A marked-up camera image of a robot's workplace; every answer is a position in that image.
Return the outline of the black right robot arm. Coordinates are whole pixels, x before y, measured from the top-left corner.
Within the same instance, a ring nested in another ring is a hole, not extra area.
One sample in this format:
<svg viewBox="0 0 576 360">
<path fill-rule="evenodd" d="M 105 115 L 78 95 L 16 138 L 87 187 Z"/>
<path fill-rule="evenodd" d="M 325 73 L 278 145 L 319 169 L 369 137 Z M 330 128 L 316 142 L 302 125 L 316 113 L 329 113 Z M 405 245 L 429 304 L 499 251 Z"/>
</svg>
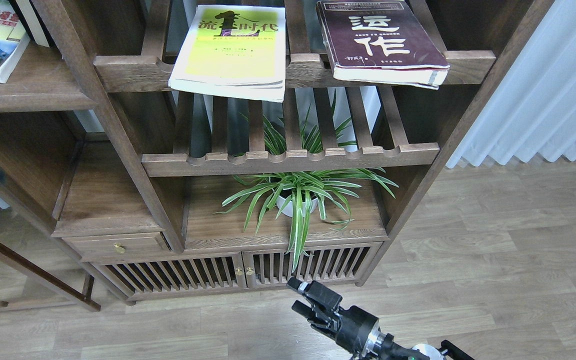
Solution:
<svg viewBox="0 0 576 360">
<path fill-rule="evenodd" d="M 378 317 L 357 307 L 343 309 L 343 297 L 318 281 L 291 277 L 287 287 L 302 295 L 309 305 L 295 301 L 292 310 L 305 317 L 311 328 L 332 339 L 354 360 L 471 360 L 471 356 L 444 339 L 439 348 L 426 343 L 400 346 L 391 333 L 382 333 Z"/>
</svg>

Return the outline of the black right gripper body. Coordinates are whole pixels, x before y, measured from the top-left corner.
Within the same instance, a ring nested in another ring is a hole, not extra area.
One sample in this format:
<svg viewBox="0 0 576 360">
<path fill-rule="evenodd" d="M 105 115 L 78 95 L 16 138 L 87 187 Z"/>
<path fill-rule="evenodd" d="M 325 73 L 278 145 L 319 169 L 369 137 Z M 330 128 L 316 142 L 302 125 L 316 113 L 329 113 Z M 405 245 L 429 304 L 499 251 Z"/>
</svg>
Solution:
<svg viewBox="0 0 576 360">
<path fill-rule="evenodd" d="M 365 357 L 377 343 L 378 318 L 365 310 L 340 306 L 343 297 L 318 281 L 308 285 L 311 304 L 308 322 L 311 328 L 331 338 L 353 355 Z"/>
</svg>

